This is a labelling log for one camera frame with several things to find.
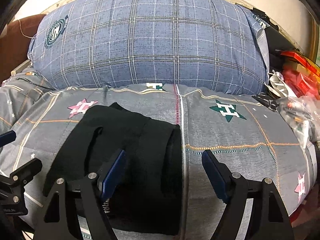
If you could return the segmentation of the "black pants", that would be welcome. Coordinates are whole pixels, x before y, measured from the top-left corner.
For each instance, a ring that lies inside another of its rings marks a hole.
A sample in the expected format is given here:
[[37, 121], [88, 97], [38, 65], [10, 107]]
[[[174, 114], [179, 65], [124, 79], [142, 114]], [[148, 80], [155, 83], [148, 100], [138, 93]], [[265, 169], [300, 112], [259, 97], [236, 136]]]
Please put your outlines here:
[[126, 170], [108, 202], [115, 229], [177, 235], [182, 209], [180, 127], [130, 112], [117, 103], [93, 106], [64, 141], [46, 176], [48, 195], [57, 178], [95, 172], [116, 150]]

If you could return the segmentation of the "grey star patterned bedsheet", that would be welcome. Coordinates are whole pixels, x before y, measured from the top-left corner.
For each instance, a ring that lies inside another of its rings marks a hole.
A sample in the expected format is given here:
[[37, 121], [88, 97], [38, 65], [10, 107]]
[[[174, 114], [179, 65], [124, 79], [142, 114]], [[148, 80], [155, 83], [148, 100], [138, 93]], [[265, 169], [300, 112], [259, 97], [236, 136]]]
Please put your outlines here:
[[[124, 231], [110, 224], [117, 239], [294, 238], [289, 216], [319, 177], [319, 142], [308, 142], [303, 150], [277, 111], [253, 96], [184, 85], [57, 89], [32, 68], [1, 85], [1, 134], [16, 133], [15, 141], [1, 147], [1, 175], [9, 177], [34, 158], [42, 162], [24, 187], [28, 214], [15, 220], [22, 232], [35, 233], [49, 195], [43, 194], [46, 176], [71, 131], [88, 109], [113, 103], [179, 126], [182, 154], [178, 234]], [[106, 215], [109, 200], [103, 203]], [[75, 201], [82, 237], [92, 239], [82, 202]]]

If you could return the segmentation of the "clutter pile beside bed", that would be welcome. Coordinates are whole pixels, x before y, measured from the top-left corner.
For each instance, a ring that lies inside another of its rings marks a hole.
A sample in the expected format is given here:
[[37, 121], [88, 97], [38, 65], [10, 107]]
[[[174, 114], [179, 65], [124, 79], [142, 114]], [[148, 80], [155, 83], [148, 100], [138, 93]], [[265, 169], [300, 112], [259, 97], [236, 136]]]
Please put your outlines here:
[[263, 11], [251, 12], [264, 30], [269, 55], [266, 92], [253, 97], [283, 117], [305, 150], [308, 142], [319, 142], [319, 66], [295, 48]]

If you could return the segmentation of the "blue plaid pillow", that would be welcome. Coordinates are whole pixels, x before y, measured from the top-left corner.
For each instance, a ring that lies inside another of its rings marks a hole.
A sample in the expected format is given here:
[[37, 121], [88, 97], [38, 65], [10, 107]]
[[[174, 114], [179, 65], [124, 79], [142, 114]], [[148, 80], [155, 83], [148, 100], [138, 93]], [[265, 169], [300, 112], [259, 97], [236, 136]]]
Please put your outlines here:
[[75, 0], [43, 18], [28, 59], [57, 89], [150, 82], [252, 95], [270, 71], [261, 20], [225, 0]]

